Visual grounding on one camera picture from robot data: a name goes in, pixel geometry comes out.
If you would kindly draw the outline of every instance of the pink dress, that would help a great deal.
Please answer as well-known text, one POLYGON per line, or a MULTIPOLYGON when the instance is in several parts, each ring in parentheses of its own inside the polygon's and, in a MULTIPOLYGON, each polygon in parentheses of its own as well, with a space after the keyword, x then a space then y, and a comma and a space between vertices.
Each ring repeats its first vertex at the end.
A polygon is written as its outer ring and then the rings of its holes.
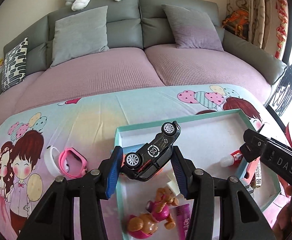
POLYGON ((16 240, 17 235, 11 227, 4 196, 5 189, 0 188, 0 232, 6 238, 6 240, 16 240))

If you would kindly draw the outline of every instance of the toy car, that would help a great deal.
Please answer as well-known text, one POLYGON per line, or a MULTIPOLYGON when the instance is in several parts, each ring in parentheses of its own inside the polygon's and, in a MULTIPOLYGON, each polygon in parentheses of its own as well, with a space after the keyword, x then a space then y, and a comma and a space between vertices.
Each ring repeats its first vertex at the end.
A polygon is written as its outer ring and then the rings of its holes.
POLYGON ((171 159, 173 143, 181 133, 181 128, 174 121, 164 123, 161 130, 150 143, 146 143, 136 153, 125 156, 121 173, 130 179, 147 181, 164 167, 171 159))

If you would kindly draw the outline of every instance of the cartoon print tablecloth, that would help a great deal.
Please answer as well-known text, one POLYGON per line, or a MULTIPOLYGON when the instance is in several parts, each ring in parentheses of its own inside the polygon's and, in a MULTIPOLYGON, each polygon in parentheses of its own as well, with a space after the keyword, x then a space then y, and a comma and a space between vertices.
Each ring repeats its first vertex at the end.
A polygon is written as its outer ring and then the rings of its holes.
MULTIPOLYGON (((263 123, 273 138, 286 138, 263 105, 242 87, 194 85, 121 91, 42 106, 8 118, 0 127, 0 231, 15 240, 32 210, 54 181, 44 155, 74 147, 97 168, 114 148, 115 130, 213 111, 242 109, 258 129, 263 123)), ((121 239, 116 196, 102 202, 109 239, 121 239)), ((80 239, 79 201, 75 205, 75 239, 80 239)), ((274 220, 277 211, 268 214, 274 220)))

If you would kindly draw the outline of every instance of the throw pillow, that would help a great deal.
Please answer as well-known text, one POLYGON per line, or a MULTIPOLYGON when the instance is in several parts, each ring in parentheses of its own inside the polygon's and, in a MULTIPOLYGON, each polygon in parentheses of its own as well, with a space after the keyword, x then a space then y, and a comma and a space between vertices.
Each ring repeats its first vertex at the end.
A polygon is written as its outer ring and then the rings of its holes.
POLYGON ((109 50, 106 16, 108 6, 91 9, 56 21, 52 64, 109 50))
POLYGON ((25 79, 27 47, 28 37, 6 54, 1 79, 3 92, 25 79))
POLYGON ((224 51, 216 29, 205 12, 162 4, 178 49, 224 51))

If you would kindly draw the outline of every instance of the cartoon boy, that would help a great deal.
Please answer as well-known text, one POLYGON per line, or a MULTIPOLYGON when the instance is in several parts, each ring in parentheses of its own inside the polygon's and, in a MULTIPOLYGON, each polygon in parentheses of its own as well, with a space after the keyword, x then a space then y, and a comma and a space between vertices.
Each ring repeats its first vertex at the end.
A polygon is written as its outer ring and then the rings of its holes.
POLYGON ((30 200, 27 196, 27 184, 25 183, 25 179, 27 179, 30 173, 36 168, 43 145, 44 138, 41 133, 36 130, 30 130, 16 142, 10 154, 9 163, 18 181, 11 186, 11 191, 7 195, 7 201, 11 202, 11 226, 17 236, 32 212, 30 200))

